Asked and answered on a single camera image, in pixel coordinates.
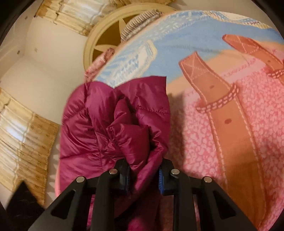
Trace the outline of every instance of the printed leather strap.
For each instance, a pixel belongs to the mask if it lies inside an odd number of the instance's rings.
[[[284,85],[284,65],[275,55],[262,47],[259,43],[251,38],[246,38],[234,34],[225,34],[223,40],[237,51],[252,55],[257,59],[263,61],[268,67],[267,76],[279,79]]]
[[[206,105],[227,95],[232,86],[217,75],[197,52],[179,62],[182,72]],[[265,197],[255,141],[238,97],[207,112],[222,167],[225,190],[258,227]]]

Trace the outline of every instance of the magenta puffer jacket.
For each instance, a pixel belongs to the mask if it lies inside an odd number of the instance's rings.
[[[60,190],[78,176],[100,176],[126,158],[135,180],[130,195],[115,202],[115,216],[126,211],[129,231],[155,230],[160,193],[153,178],[168,151],[169,134],[166,77],[134,79],[115,89],[101,82],[79,86],[62,118]]]

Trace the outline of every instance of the pink printed fabric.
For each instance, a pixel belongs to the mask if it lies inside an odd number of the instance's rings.
[[[108,48],[105,52],[100,54],[92,63],[92,65],[85,72],[85,81],[91,82],[105,66],[105,64],[114,55],[114,49]]]
[[[270,51],[280,60],[284,53]],[[259,231],[268,231],[284,208],[284,86],[267,75],[265,64],[250,60],[225,73],[218,73],[228,83],[235,83],[260,153],[263,169],[266,215]],[[171,136],[169,152],[175,167],[197,178],[211,176],[221,184],[222,171],[218,162],[210,123],[206,114],[199,113],[198,93],[190,88],[182,96],[170,99]],[[172,199],[161,204],[163,231],[172,230]]]

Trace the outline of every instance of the striped fabric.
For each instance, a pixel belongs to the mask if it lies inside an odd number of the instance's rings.
[[[157,10],[151,10],[137,15],[136,17],[131,19],[121,32],[121,42],[129,40],[132,36],[137,34],[144,27],[155,21],[157,18],[161,17],[161,15],[162,12],[159,12]]]

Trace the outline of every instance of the quilted fabric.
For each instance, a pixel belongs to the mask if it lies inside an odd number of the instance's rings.
[[[77,176],[97,177],[126,158],[134,183],[115,204],[119,216],[133,202],[127,230],[155,229],[160,193],[150,183],[168,150],[170,108],[165,77],[134,79],[115,89],[101,82],[79,86],[62,118],[60,190]],[[89,213],[91,221],[93,200]]]

